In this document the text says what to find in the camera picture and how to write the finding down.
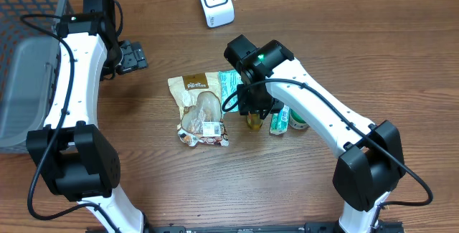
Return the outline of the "grey plastic mesh basket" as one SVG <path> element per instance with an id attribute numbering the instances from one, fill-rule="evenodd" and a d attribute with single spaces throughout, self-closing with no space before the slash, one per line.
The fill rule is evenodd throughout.
<path id="1" fill-rule="evenodd" d="M 68 0 L 1 0 L 1 152 L 26 152 L 27 133 L 42 128 L 52 103 L 60 46 L 43 30 L 71 14 Z"/>

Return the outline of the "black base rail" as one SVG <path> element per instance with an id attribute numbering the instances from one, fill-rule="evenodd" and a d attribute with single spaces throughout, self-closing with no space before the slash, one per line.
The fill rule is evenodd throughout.
<path id="1" fill-rule="evenodd" d="M 404 233 L 401 222 L 380 222 L 373 232 L 377 233 Z M 152 227 L 146 232 L 154 233 L 327 233 L 335 230 L 337 222 L 307 222 L 304 225 L 264 226 L 264 227 L 199 227 L 185 228 L 183 226 Z"/>

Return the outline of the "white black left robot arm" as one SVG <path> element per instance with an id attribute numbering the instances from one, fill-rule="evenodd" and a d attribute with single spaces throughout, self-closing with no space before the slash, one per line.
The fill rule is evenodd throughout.
<path id="1" fill-rule="evenodd" d="M 83 0 L 79 14 L 62 15 L 52 37 L 60 44 L 55 96 L 42 129 L 26 147 L 51 193 L 72 209 L 88 209 L 104 232 L 149 232 L 146 215 L 120 185 L 117 151 L 98 128 L 99 84 L 148 66 L 139 43 L 119 40 L 123 12 L 116 0 Z"/>

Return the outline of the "yellow liquid bottle silver cap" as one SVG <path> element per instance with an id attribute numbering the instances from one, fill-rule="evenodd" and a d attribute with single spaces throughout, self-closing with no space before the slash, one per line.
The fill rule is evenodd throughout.
<path id="1" fill-rule="evenodd" d="M 263 119 L 260 118 L 259 114 L 248 113 L 247 116 L 247 126 L 251 130 L 259 130 L 263 125 Z"/>

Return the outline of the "teal white tissue packet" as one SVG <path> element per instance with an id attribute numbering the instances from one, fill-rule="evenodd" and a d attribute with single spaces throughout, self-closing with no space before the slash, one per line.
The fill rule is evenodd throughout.
<path id="1" fill-rule="evenodd" d="M 284 105 L 278 113 L 273 113 L 270 123 L 270 134 L 281 135 L 288 130 L 290 108 Z"/>

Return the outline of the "white barcode scanner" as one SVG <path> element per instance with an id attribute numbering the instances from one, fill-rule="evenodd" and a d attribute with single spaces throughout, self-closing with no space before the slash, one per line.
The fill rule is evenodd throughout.
<path id="1" fill-rule="evenodd" d="M 209 28 L 230 24 L 235 20 L 232 0 L 200 0 Z"/>

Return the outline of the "green lid white jar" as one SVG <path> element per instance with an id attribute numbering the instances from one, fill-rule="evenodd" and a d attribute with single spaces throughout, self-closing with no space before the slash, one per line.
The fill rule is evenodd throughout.
<path id="1" fill-rule="evenodd" d="M 296 130 L 306 130 L 309 128 L 309 124 L 305 122 L 299 114 L 297 114 L 294 110 L 290 109 L 289 113 L 289 126 L 296 129 Z"/>

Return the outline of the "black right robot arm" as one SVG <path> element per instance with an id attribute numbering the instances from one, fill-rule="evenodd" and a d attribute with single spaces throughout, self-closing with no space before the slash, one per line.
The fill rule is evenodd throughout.
<path id="1" fill-rule="evenodd" d="M 258 48 L 244 35 L 228 43 L 225 59 L 241 76 L 234 96 L 241 115 L 277 113 L 286 105 L 322 137 L 337 159 L 333 186 L 344 200 L 335 222 L 306 222 L 304 232 L 403 232 L 379 220 L 379 206 L 405 175 L 400 134 L 346 107 L 318 84 L 276 40 Z"/>

